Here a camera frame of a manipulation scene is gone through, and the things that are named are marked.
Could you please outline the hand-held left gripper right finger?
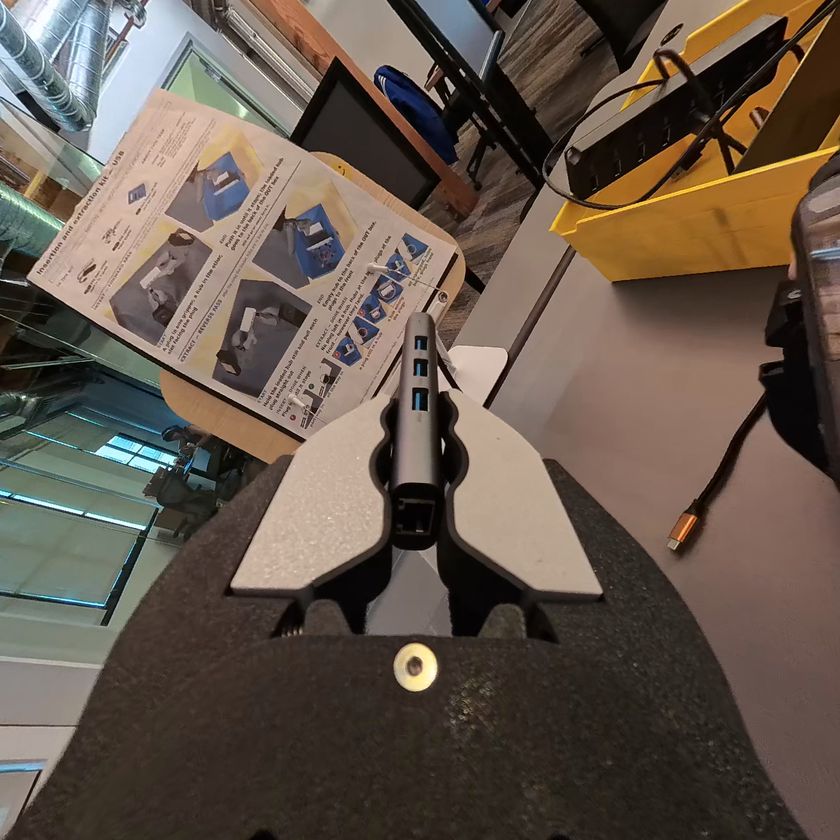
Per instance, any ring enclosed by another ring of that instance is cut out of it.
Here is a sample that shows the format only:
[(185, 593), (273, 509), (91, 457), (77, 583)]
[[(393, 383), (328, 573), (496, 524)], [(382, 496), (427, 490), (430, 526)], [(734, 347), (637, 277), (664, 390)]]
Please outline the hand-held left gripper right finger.
[(603, 588), (530, 442), (465, 393), (439, 398), (444, 514), (437, 571), (455, 636), (477, 636), (498, 606), (529, 624), (545, 605), (595, 603)]

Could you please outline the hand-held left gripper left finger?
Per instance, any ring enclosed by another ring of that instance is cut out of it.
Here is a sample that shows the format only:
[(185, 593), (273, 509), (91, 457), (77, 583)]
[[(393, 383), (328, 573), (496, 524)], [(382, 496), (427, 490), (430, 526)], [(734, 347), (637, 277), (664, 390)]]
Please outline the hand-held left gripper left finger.
[(287, 598), (302, 611), (331, 600), (364, 632), (392, 573), (393, 403), (378, 395), (299, 447), (234, 573), (234, 595)]

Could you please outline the slim grey usb hub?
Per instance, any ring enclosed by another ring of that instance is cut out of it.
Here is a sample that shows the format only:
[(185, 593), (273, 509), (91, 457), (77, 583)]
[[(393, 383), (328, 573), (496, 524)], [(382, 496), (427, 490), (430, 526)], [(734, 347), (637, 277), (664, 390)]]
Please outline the slim grey usb hub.
[(389, 483), (392, 541), (400, 550), (427, 550), (438, 536), (444, 480), (436, 330), (426, 312), (407, 320), (396, 397)]

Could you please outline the yellow plastic bin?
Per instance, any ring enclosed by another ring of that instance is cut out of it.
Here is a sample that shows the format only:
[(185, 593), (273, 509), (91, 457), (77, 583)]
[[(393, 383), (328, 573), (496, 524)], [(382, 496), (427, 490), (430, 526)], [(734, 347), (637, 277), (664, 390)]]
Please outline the yellow plastic bin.
[[(791, 256), (788, 228), (795, 207), (817, 170), (838, 153), (838, 144), (737, 174), (736, 164), (748, 148), (730, 132), (729, 124), (752, 94), (774, 80), (787, 54), (803, 59), (802, 38), (838, 10), (838, 2), (820, 3), (696, 134), (589, 199), (574, 196), (568, 186), (563, 197), (572, 200), (562, 205), (551, 232), (612, 282), (786, 263)], [(698, 58), (686, 59), (683, 50), (660, 46), (638, 82), (610, 97), (628, 96), (615, 114), (677, 72), (703, 98), (705, 91), (689, 67)], [(561, 165), (565, 171), (566, 151)]]

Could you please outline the black cable orange plugs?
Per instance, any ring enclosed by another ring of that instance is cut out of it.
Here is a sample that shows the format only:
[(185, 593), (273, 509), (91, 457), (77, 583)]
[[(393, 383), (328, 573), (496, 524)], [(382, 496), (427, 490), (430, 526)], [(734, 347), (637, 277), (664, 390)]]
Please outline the black cable orange plugs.
[(668, 534), (667, 546), (670, 551), (680, 552), (690, 541), (693, 531), (704, 521), (712, 503), (726, 486), (732, 471), (738, 463), (743, 446), (757, 422), (765, 414), (767, 397), (761, 395), (749, 414), (742, 420), (731, 437), (721, 460), (699, 496), (696, 497), (679, 516), (675, 526)]

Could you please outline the long black usb hub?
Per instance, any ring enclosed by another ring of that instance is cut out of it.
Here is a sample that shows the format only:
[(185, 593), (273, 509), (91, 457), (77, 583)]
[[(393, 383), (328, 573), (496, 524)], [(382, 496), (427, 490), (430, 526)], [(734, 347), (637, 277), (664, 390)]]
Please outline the long black usb hub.
[(565, 153), (571, 193), (594, 194), (696, 134), (784, 42), (785, 16), (763, 14), (689, 65), (705, 91), (695, 93), (677, 72), (654, 91), (572, 143)]

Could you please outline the wooden document board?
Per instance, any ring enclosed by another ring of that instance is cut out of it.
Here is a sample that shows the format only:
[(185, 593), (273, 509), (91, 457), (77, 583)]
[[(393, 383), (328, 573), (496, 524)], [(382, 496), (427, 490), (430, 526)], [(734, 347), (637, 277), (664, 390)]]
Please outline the wooden document board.
[[(314, 152), (313, 156), (368, 193), (375, 201), (389, 207), (394, 214), (455, 247), (456, 260), (442, 286), (448, 295), (442, 309), (442, 313), (446, 314), (466, 280), (466, 258), (455, 237), (338, 156), (323, 152)], [(293, 455), (301, 446), (301, 441), (274, 428), (263, 418), (247, 414), (238, 406), (226, 403), (216, 394), (201, 389), (177, 374), (163, 371), (160, 383), (164, 400), (176, 415), (269, 465), (281, 456)]]

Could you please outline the white document stand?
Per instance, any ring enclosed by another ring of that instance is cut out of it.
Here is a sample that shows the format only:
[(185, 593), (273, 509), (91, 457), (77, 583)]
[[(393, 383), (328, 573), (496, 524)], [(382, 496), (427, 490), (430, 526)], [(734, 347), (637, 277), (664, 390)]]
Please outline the white document stand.
[(456, 345), (447, 351), (435, 333), (438, 391), (460, 390), (477, 404), (484, 404), (509, 360), (496, 346)]

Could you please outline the printed instruction sheet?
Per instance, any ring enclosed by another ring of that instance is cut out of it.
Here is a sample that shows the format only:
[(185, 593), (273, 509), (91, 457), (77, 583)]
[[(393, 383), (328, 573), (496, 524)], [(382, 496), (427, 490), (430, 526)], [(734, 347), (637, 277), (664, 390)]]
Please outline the printed instruction sheet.
[(410, 316), (445, 308), (459, 249), (407, 212), (278, 134), (155, 89), (27, 279), (304, 442), (393, 384)]

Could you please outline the black flat monitor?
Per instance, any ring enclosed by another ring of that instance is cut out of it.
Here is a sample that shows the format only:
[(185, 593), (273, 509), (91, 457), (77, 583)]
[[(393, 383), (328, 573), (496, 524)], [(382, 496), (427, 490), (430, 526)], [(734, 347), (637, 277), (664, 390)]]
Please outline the black flat monitor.
[(290, 142), (305, 151), (338, 156), (415, 210), (440, 183), (432, 166), (339, 57), (332, 59)]

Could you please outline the blue striped bag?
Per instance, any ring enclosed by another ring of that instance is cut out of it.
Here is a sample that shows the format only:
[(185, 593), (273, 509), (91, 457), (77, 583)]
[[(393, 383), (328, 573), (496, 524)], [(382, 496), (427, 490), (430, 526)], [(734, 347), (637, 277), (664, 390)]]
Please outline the blue striped bag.
[(410, 77), (383, 65), (373, 75), (376, 87), (448, 165), (457, 162), (457, 136), (449, 131), (443, 110)]

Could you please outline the silver ventilation duct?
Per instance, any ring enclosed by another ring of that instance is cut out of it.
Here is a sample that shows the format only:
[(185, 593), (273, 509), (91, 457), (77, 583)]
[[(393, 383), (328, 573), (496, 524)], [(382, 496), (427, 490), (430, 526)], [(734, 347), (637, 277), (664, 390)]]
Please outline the silver ventilation duct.
[(96, 119), (112, 9), (111, 1), (1, 5), (2, 76), (63, 130), (85, 132)]

